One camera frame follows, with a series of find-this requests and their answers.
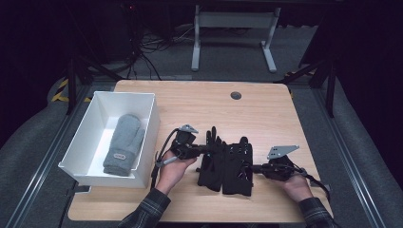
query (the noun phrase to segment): white bin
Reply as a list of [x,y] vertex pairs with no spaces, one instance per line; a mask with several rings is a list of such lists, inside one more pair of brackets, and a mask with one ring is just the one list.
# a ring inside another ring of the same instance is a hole
[[[136,115],[145,129],[141,151],[128,177],[104,173],[103,162],[118,120]],[[160,127],[155,94],[96,91],[59,167],[82,185],[146,188]]]

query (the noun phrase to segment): sleeve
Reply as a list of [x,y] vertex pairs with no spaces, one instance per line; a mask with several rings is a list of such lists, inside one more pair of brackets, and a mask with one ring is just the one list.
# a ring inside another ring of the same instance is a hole
[[167,195],[153,188],[136,210],[121,221],[118,228],[155,227],[170,202]]
[[309,228],[338,228],[332,216],[318,198],[308,198],[301,201],[299,209],[302,212],[307,227]]

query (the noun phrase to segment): wooden table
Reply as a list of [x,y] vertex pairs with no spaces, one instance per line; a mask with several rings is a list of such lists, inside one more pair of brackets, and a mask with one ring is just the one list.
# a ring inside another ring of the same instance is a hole
[[[254,164],[267,162],[275,145],[299,145],[289,158],[320,180],[290,93],[285,85],[219,82],[120,81],[117,92],[156,94],[160,129],[155,151],[161,150],[169,133],[191,124],[199,130],[195,143],[205,144],[205,132],[214,125],[227,143],[246,136],[253,145]],[[239,100],[230,94],[237,91]],[[197,185],[202,158],[192,164],[170,192],[172,202],[162,221],[179,222],[301,222],[303,217],[282,189],[254,174],[252,196],[223,195]],[[120,220],[132,212],[147,189],[92,187],[76,194],[68,211],[73,220]],[[312,191],[331,212],[324,192]]]

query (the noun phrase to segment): black glove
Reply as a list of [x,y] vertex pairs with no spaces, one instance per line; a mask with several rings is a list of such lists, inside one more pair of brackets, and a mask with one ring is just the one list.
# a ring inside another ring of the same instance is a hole
[[223,194],[243,194],[247,197],[252,195],[252,152],[252,144],[248,143],[246,137],[242,137],[240,143],[226,146]]
[[215,126],[212,127],[211,131],[207,131],[206,133],[206,145],[209,151],[202,157],[198,185],[220,192],[226,144],[221,141],[220,137],[216,138],[216,135],[217,130]]

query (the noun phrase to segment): person's left hand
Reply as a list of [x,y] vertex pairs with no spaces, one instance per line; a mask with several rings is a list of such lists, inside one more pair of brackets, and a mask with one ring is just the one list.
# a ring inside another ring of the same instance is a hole
[[289,180],[286,181],[272,181],[284,189],[288,196],[295,202],[300,202],[314,196],[312,195],[307,180],[300,174],[294,174]]
[[[168,150],[163,156],[163,160],[168,160],[175,155]],[[160,190],[162,193],[168,195],[171,189],[175,186],[177,182],[179,182],[189,165],[194,163],[197,158],[189,159],[189,160],[175,160],[171,163],[168,163],[161,167],[160,169],[160,179],[155,186],[156,189]]]

